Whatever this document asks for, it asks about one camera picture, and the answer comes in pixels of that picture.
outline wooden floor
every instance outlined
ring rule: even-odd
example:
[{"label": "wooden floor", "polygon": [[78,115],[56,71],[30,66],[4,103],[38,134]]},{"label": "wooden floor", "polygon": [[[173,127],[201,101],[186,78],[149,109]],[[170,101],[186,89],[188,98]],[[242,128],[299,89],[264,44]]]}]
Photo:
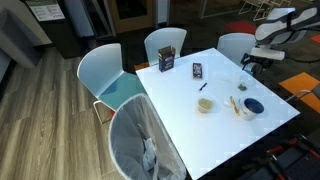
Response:
[{"label": "wooden floor", "polygon": [[109,123],[97,119],[95,98],[76,76],[79,62],[50,48],[36,69],[15,67],[0,104],[1,180],[121,179]]}]

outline door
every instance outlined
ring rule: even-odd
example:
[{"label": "door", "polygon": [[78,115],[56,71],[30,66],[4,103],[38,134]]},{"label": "door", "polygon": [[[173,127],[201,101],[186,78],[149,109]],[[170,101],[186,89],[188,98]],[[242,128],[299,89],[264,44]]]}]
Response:
[{"label": "door", "polygon": [[154,0],[108,0],[116,33],[153,26]]}]

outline pen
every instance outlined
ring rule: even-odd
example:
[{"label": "pen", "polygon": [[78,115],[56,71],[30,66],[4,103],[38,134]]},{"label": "pen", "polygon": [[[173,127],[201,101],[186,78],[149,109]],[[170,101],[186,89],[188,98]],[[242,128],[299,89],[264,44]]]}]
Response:
[{"label": "pen", "polygon": [[199,91],[202,91],[202,88],[206,87],[207,83],[204,83],[203,86],[201,86],[201,88],[199,89]]},{"label": "pen", "polygon": [[233,106],[233,109],[234,109],[234,111],[236,112],[237,116],[239,116],[239,110],[238,110],[238,108],[237,108],[237,106],[236,106],[236,103],[234,102],[232,96],[230,96],[230,102],[231,102],[231,104],[232,104],[232,106]]}]

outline white table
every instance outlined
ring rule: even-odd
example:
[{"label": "white table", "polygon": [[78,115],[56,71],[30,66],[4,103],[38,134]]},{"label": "white table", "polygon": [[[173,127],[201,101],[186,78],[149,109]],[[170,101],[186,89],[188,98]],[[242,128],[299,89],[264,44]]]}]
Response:
[{"label": "white table", "polygon": [[[194,62],[203,66],[202,80],[193,79]],[[176,59],[169,71],[161,73],[156,65],[137,71],[137,75],[192,179],[200,178],[299,114],[255,79],[254,85],[240,91],[234,82],[246,72],[213,48]],[[207,86],[199,91],[205,82]],[[215,106],[211,113],[201,114],[197,101],[205,94],[214,98]],[[236,102],[240,97],[256,98],[265,111],[251,121],[243,120],[221,103],[230,96]]]}]

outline box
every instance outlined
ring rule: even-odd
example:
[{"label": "box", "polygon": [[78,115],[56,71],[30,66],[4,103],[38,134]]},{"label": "box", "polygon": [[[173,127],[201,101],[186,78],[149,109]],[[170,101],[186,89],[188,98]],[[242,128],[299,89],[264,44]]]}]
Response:
[{"label": "box", "polygon": [[158,50],[159,53],[159,70],[161,72],[172,69],[174,66],[174,56],[176,49],[171,46],[164,47]]}]

